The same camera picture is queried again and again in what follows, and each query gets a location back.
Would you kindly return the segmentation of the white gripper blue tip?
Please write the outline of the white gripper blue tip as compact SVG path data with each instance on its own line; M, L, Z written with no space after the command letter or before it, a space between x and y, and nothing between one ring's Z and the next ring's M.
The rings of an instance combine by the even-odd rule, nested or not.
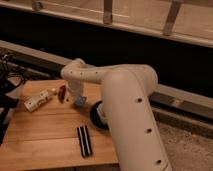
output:
M77 107L85 105L87 98L83 95L83 82L79 80L71 80L68 82L68 91L70 92L73 104Z

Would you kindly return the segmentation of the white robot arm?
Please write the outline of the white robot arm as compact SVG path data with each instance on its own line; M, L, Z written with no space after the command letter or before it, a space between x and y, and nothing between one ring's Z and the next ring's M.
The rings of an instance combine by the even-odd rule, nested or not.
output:
M149 96L156 71L144 64L94 67L81 59L65 65L61 76L75 92L83 82L101 86L99 117L107 122L121 171L172 171Z

